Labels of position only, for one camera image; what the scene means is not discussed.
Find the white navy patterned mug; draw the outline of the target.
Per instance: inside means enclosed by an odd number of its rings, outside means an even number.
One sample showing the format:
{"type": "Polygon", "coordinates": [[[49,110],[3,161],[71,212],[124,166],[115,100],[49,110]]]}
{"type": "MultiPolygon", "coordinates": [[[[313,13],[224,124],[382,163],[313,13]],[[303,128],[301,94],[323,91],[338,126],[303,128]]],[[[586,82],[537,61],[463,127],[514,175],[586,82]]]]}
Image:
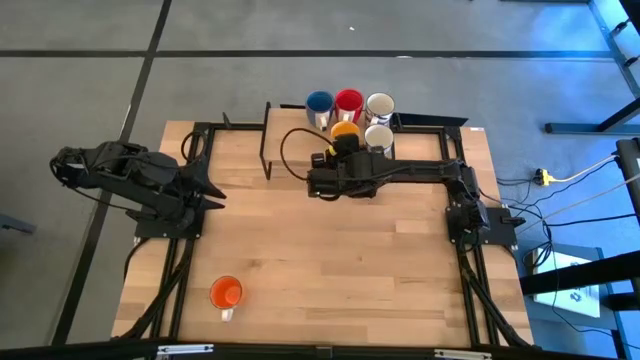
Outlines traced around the white navy patterned mug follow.
{"type": "Polygon", "coordinates": [[[395,101],[386,93],[371,94],[367,98],[365,105],[365,120],[367,125],[387,126],[395,111],[395,101]]]}

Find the blue mug white handle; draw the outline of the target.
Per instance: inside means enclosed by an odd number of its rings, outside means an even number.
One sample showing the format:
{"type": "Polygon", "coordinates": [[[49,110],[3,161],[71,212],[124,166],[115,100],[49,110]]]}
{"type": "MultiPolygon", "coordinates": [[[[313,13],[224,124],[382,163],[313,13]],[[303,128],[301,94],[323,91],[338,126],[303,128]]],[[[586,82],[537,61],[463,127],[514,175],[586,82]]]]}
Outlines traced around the blue mug white handle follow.
{"type": "Polygon", "coordinates": [[[326,131],[334,109],[334,98],[326,91],[314,91],[307,96],[305,109],[308,122],[319,129],[326,131]]]}

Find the plain white mug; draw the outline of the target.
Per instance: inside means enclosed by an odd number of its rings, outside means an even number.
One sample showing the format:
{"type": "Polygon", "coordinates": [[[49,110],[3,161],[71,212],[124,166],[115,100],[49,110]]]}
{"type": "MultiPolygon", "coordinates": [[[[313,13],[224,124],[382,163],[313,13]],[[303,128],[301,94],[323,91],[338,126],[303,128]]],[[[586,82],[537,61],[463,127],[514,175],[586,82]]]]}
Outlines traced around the plain white mug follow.
{"type": "Polygon", "coordinates": [[[380,150],[387,158],[390,158],[394,134],[390,128],[384,125],[371,125],[365,130],[364,142],[368,150],[380,150]]]}

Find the red mug white handle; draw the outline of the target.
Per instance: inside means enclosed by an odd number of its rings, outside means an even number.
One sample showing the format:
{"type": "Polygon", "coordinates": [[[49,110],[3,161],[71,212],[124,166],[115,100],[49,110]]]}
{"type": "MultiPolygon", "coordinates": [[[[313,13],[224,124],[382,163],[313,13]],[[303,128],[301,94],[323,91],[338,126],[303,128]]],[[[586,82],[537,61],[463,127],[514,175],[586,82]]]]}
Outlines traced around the red mug white handle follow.
{"type": "Polygon", "coordinates": [[[364,106],[363,95],[356,89],[340,90],[335,96],[335,112],[338,122],[357,123],[364,106]]]}

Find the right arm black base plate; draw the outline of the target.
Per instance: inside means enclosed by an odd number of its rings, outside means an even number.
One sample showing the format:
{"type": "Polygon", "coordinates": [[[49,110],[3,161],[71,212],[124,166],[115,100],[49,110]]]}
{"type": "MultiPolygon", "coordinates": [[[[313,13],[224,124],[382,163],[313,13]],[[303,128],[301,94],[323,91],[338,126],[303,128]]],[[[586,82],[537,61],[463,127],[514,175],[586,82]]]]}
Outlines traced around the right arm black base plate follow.
{"type": "Polygon", "coordinates": [[[448,207],[445,211],[449,239],[468,246],[483,244],[516,246],[515,228],[523,218],[506,208],[448,207]]]}

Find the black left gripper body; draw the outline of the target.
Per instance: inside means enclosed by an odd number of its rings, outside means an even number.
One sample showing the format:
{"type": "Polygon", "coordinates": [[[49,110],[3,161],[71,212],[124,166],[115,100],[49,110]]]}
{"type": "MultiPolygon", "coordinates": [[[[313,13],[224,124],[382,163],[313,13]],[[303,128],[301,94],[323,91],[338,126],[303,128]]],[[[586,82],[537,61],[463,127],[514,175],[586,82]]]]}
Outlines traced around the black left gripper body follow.
{"type": "Polygon", "coordinates": [[[150,158],[149,178],[153,186],[150,208],[167,223],[192,223],[198,206],[195,183],[199,162],[179,165],[175,158],[150,158]]]}

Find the wooden shelf black metal frame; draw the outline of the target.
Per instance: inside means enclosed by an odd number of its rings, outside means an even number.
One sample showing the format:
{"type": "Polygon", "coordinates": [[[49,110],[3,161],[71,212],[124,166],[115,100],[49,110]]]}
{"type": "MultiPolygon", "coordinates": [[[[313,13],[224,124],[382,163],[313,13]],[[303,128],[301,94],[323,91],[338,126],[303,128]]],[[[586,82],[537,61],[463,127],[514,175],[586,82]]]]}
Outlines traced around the wooden shelf black metal frame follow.
{"type": "Polygon", "coordinates": [[[266,168],[288,175],[280,155],[283,147],[284,159],[288,166],[303,176],[310,167],[312,153],[324,152],[332,140],[331,130],[337,121],[331,115],[328,127],[322,130],[309,120],[303,105],[283,104],[269,106],[265,109],[264,130],[260,143],[259,155],[264,160],[266,168]]]}

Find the white box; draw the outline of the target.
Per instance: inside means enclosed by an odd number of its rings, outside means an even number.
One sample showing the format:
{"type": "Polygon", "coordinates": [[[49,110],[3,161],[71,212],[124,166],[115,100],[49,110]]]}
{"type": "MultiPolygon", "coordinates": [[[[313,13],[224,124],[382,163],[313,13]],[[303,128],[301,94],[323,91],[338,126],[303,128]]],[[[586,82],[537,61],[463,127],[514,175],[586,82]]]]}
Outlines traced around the white box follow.
{"type": "MultiPolygon", "coordinates": [[[[539,255],[544,259],[541,264],[534,266],[534,275],[559,268],[589,263],[588,259],[556,253],[555,251],[548,251],[548,255],[546,255],[542,250],[536,250],[534,255],[534,260],[536,260],[539,255]]],[[[535,294],[532,299],[539,304],[553,306],[591,318],[600,317],[600,294],[598,285],[535,294]]]]}

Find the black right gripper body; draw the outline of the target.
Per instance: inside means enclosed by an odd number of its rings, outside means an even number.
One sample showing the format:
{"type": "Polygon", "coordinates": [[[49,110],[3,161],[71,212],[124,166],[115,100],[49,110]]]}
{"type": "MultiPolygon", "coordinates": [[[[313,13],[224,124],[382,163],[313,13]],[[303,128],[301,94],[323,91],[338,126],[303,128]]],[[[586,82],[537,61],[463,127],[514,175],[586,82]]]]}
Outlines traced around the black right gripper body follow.
{"type": "Polygon", "coordinates": [[[307,191],[312,198],[371,198],[389,177],[383,167],[387,161],[383,153],[361,150],[343,156],[333,156],[329,151],[324,154],[326,167],[311,167],[307,172],[307,191]]]}

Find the black metal floor frame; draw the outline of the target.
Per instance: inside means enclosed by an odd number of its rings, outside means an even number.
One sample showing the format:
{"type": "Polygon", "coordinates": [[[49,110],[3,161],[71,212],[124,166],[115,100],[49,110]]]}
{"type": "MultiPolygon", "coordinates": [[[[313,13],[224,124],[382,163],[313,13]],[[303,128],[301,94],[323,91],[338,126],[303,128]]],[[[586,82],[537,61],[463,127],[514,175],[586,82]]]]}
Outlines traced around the black metal floor frame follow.
{"type": "Polygon", "coordinates": [[[621,23],[610,28],[603,18],[595,0],[589,0],[587,5],[600,28],[603,39],[612,53],[613,60],[619,68],[634,100],[623,106],[608,118],[599,123],[546,123],[543,131],[556,135],[607,135],[607,136],[640,136],[640,123],[631,121],[640,117],[640,83],[636,80],[630,67],[640,64],[640,54],[633,58],[626,58],[615,40],[615,34],[623,30],[621,23]]]}

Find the black angled plate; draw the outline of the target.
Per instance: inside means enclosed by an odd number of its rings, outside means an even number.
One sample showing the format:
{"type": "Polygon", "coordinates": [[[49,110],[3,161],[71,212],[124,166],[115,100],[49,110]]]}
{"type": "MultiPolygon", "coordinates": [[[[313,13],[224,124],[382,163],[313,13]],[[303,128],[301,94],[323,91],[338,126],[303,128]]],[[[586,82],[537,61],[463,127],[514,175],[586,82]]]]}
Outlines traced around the black angled plate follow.
{"type": "Polygon", "coordinates": [[[413,113],[395,113],[395,117],[401,126],[461,127],[468,121],[468,118],[413,113]]]}

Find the black upright pole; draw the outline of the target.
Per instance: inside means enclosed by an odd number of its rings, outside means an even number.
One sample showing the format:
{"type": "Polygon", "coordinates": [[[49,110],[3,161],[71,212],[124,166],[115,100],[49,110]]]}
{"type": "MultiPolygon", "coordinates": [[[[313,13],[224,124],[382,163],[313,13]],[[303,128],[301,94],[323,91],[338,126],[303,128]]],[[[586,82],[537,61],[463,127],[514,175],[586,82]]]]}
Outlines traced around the black upright pole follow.
{"type": "Polygon", "coordinates": [[[640,225],[640,137],[618,140],[615,154],[640,225]]]}

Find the silver metal bracket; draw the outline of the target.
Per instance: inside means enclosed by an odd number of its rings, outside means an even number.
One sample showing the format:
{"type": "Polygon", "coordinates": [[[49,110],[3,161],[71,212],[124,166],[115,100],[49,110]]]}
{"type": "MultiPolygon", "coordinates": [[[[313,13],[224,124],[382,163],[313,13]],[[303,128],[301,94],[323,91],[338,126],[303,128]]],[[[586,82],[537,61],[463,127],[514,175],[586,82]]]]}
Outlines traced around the silver metal bracket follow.
{"type": "Polygon", "coordinates": [[[214,351],[213,344],[172,344],[162,345],[157,348],[157,357],[169,357],[177,355],[211,353],[214,351]]]}
{"type": "Polygon", "coordinates": [[[491,353],[456,349],[435,349],[434,357],[444,360],[493,360],[491,353]]]}

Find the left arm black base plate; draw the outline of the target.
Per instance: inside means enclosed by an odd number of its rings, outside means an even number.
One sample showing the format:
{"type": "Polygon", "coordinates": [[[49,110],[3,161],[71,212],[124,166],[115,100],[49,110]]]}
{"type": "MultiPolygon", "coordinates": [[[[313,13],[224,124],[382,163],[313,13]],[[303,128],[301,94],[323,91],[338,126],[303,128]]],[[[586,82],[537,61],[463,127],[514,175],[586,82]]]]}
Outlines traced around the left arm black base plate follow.
{"type": "Polygon", "coordinates": [[[141,238],[196,238],[202,233],[205,211],[202,208],[179,207],[165,216],[143,206],[136,218],[135,235],[141,238]]]}

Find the yellow mug white handle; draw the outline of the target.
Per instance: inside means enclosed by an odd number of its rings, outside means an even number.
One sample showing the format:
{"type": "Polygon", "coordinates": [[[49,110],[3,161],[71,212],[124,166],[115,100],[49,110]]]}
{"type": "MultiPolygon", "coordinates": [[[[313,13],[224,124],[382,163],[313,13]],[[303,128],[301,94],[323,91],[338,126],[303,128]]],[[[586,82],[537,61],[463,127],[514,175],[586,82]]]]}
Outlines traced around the yellow mug white handle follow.
{"type": "Polygon", "coordinates": [[[330,137],[332,140],[336,140],[339,136],[343,135],[355,135],[360,137],[360,128],[350,121],[338,121],[332,126],[330,130],[330,137]]]}

